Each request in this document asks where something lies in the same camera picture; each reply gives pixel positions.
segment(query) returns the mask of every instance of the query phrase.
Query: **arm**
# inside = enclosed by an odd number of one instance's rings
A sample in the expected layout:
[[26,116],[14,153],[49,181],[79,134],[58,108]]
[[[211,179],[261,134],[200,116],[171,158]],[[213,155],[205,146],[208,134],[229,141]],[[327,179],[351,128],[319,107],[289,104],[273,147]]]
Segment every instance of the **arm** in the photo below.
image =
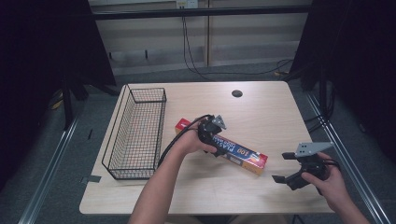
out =
[[199,149],[216,152],[216,148],[202,143],[195,130],[184,133],[172,146],[160,168],[140,193],[128,223],[164,223],[177,180],[180,165],[187,154]]
[[[319,153],[322,159],[330,159],[324,153]],[[356,204],[350,198],[341,172],[335,166],[328,166],[329,177],[320,180],[309,173],[302,173],[302,178],[320,189],[329,207],[343,220],[345,224],[360,223],[369,221],[364,217]]]

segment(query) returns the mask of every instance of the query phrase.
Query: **wooden table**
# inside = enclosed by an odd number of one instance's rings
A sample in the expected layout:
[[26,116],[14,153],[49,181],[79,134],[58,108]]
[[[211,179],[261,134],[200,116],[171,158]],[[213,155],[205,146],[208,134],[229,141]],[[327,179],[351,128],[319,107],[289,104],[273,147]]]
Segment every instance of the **wooden table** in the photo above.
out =
[[[220,135],[268,156],[262,175],[215,158],[204,152],[189,154],[183,161],[169,210],[171,215],[301,214],[330,213],[323,197],[312,185],[295,191],[274,182],[272,175],[291,175],[300,169],[297,161],[284,161],[281,154],[295,151],[300,142],[311,142],[304,121],[285,82],[201,82],[130,84],[131,89],[165,88],[167,103],[162,150],[175,137],[181,119],[204,114],[221,115],[227,130]],[[232,96],[240,90],[242,97]],[[90,182],[80,204],[89,215],[127,215],[146,181],[117,181],[101,160],[113,128],[107,129]]]

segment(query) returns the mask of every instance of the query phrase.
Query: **person's right hand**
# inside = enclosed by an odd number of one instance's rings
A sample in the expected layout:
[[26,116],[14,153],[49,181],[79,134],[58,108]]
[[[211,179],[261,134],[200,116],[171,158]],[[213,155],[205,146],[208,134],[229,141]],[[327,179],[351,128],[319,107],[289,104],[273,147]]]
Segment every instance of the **person's right hand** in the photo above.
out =
[[[330,156],[321,152],[319,152],[318,155],[322,159],[331,159]],[[347,192],[344,178],[341,175],[340,170],[333,165],[328,165],[327,168],[329,177],[326,180],[320,180],[309,173],[302,173],[301,177],[320,189],[320,192],[325,197],[329,207],[334,212],[338,213],[344,206],[352,203],[352,200]]]

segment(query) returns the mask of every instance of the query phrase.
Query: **black wire basket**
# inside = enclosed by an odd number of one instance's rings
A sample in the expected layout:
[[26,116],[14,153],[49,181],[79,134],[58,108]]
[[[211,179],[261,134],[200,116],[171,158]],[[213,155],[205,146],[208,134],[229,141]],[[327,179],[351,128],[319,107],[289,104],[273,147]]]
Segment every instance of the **black wire basket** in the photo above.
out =
[[115,179],[149,179],[161,154],[165,89],[126,85],[120,98],[102,164]]

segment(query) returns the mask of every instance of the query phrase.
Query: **electrical outlet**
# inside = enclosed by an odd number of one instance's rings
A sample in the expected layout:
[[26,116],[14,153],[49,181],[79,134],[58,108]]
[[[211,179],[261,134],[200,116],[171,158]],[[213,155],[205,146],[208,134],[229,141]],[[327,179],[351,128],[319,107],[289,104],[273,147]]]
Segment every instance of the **electrical outlet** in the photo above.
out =
[[198,8],[198,0],[187,0],[187,8]]
[[176,0],[176,8],[187,8],[187,0]]

